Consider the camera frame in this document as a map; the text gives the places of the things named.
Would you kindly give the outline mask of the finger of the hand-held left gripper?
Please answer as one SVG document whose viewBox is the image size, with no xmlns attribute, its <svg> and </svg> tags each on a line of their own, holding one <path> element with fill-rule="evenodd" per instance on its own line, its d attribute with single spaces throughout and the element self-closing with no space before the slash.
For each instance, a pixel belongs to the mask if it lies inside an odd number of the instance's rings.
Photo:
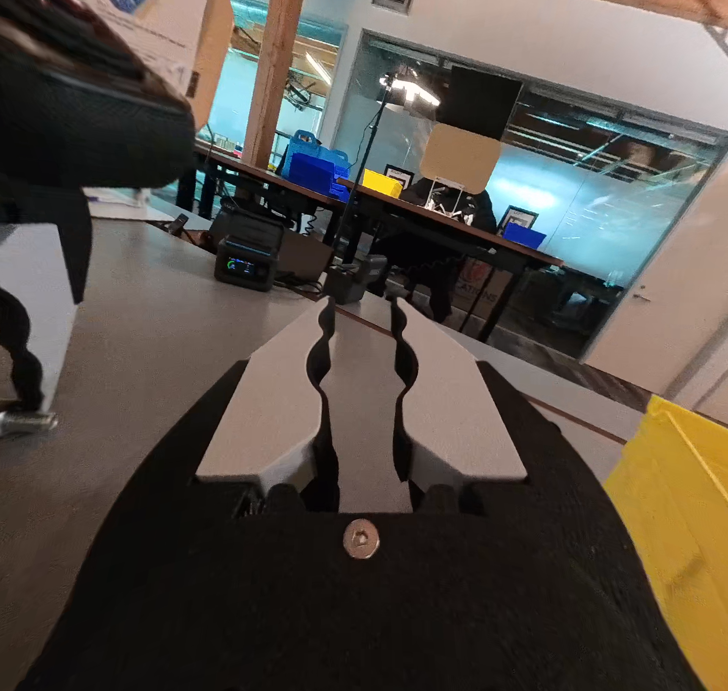
<svg viewBox="0 0 728 691">
<path fill-rule="evenodd" d="M 21 411 L 49 413 L 77 316 L 58 227 L 1 227 L 2 378 Z"/>
</svg>

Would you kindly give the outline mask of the printed cardboard box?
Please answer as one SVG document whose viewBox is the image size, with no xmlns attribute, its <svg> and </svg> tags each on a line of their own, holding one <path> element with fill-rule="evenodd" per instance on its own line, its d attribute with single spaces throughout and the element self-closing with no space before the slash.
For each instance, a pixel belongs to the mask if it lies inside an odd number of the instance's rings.
<svg viewBox="0 0 728 691">
<path fill-rule="evenodd" d="M 512 275 L 472 258 L 465 259 L 453 289 L 451 306 L 474 320 L 486 322 Z"/>
</svg>

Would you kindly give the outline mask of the cardboard box with white label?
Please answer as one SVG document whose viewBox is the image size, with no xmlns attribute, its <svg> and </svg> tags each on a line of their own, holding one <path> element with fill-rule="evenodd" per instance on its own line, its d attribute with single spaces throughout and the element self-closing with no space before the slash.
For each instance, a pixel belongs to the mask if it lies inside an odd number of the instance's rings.
<svg viewBox="0 0 728 691">
<path fill-rule="evenodd" d="M 80 0 L 208 123 L 234 28 L 230 0 Z"/>
</svg>

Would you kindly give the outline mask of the black light stand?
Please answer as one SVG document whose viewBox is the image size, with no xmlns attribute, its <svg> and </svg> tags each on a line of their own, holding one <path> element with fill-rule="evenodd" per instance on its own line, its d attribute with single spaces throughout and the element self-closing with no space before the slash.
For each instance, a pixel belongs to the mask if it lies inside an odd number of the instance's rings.
<svg viewBox="0 0 728 691">
<path fill-rule="evenodd" d="M 369 160 L 370 152 L 373 148 L 373 143 L 376 139 L 384 110 L 386 109 L 386 106 L 391 98 L 392 91 L 395 88 L 395 80 L 396 71 L 388 71 L 384 74 L 379 82 L 381 86 L 381 102 L 378 106 L 375 117 L 368 126 L 370 130 L 369 140 L 367 141 L 366 148 L 363 151 L 361 162 L 359 163 L 359 168 L 356 172 L 356 177 L 350 189 L 350 195 L 348 197 L 347 203 L 345 204 L 344 212 L 341 215 L 339 225 L 337 226 L 334 241 L 332 244 L 334 255 L 336 255 L 336 252 L 338 251 L 341 241 L 343 240 L 344 235 L 346 235 L 349 226 L 354 225 L 358 212 L 359 191 L 362 187 L 363 173 Z"/>
</svg>

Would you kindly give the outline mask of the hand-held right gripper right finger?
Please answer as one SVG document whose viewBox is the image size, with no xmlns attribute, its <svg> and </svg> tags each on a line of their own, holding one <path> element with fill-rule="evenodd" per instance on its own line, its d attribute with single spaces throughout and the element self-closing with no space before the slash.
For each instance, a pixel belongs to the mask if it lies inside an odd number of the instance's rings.
<svg viewBox="0 0 728 691">
<path fill-rule="evenodd" d="M 404 383 L 395 406 L 397 477 L 419 489 L 525 480 L 476 357 L 405 299 L 391 304 L 395 371 Z"/>
</svg>

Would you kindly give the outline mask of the steel bolt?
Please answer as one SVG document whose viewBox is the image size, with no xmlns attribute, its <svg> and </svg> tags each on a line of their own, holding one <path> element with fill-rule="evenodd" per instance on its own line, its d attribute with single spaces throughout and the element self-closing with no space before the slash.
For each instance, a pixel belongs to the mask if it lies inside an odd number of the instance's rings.
<svg viewBox="0 0 728 691">
<path fill-rule="evenodd" d="M 56 413 L 6 410 L 1 412 L 1 439 L 44 434 L 57 425 Z"/>
</svg>

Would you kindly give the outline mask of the dark wooden table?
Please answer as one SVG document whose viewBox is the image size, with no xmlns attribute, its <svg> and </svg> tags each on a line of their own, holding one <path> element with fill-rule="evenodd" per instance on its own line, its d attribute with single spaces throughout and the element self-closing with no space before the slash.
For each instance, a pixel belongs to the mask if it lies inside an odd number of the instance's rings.
<svg viewBox="0 0 728 691">
<path fill-rule="evenodd" d="M 304 186 L 291 183 L 273 172 L 246 165 L 239 158 L 224 154 L 214 145 L 195 140 L 194 160 L 177 180 L 176 206 L 191 212 L 197 185 L 197 175 L 203 175 L 198 214 L 212 219 L 215 194 L 220 186 L 229 184 L 255 201 L 261 201 L 274 213 L 292 219 L 295 215 L 315 216 L 319 210 L 331 214 L 323 243 L 333 246 L 336 231 L 344 212 L 344 204 Z"/>
<path fill-rule="evenodd" d="M 561 268 L 565 264 L 554 256 L 346 179 L 339 178 L 338 183 L 351 189 L 353 206 L 350 215 L 354 218 L 369 218 L 377 225 L 412 233 L 510 274 L 508 284 L 492 306 L 479 332 L 478 340 L 483 343 L 489 340 L 527 271 L 547 267 Z"/>
</svg>

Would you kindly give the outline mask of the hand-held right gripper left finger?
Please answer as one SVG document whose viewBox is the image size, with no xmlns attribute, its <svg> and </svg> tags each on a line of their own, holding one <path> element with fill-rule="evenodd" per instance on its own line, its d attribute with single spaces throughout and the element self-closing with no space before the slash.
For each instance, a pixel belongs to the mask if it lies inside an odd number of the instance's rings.
<svg viewBox="0 0 728 691">
<path fill-rule="evenodd" d="M 339 460 L 321 382 L 331 369 L 335 304 L 323 296 L 255 350 L 196 468 L 262 497 L 293 486 L 310 511 L 339 510 Z"/>
</svg>

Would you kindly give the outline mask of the black power station with display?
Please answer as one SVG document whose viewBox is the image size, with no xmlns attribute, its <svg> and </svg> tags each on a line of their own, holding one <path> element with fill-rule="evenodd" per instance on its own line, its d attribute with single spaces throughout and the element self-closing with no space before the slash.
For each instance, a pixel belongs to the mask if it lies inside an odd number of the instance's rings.
<svg viewBox="0 0 728 691">
<path fill-rule="evenodd" d="M 281 223 L 245 211 L 221 210 L 209 233 L 217 281 L 260 292 L 272 289 L 284 235 Z"/>
</svg>

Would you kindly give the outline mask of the wooden post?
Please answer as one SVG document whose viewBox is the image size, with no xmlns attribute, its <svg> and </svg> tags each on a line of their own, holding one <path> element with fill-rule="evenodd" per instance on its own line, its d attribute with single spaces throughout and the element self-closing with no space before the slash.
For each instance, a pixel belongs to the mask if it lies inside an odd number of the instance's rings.
<svg viewBox="0 0 728 691">
<path fill-rule="evenodd" d="M 268 168 L 304 0 L 269 0 L 242 161 Z"/>
</svg>

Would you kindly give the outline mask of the light blue plastic crate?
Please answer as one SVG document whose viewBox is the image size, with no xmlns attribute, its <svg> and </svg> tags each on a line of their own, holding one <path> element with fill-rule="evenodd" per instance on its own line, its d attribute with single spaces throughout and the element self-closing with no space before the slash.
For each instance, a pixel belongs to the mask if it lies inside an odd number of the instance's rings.
<svg viewBox="0 0 728 691">
<path fill-rule="evenodd" d="M 340 150 L 332 150 L 324 147 L 311 132 L 305 130 L 297 130 L 295 134 L 288 140 L 285 154 L 279 168 L 279 175 L 284 179 L 289 179 L 290 163 L 295 154 L 305 154 L 310 157 L 318 158 L 331 162 L 334 167 L 334 178 L 350 178 L 351 164 L 348 156 Z"/>
</svg>

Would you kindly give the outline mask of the plain brown cardboard box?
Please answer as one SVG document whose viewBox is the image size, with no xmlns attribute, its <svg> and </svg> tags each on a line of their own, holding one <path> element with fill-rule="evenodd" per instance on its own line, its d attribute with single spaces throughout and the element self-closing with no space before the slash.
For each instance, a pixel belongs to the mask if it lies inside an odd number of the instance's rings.
<svg viewBox="0 0 728 691">
<path fill-rule="evenodd" d="M 313 236 L 285 230 L 279 250 L 276 277 L 314 283 L 331 266 L 333 249 Z"/>
</svg>

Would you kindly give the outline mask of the yellow plastic bin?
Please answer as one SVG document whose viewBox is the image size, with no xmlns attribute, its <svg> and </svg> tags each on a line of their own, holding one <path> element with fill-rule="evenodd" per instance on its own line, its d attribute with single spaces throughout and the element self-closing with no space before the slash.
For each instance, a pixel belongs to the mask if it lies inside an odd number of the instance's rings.
<svg viewBox="0 0 728 691">
<path fill-rule="evenodd" d="M 368 168 L 363 170 L 361 186 L 392 198 L 399 198 L 403 191 L 403 184 L 398 179 Z"/>
<path fill-rule="evenodd" d="M 657 395 L 604 484 L 706 689 L 727 689 L 727 429 Z"/>
</svg>

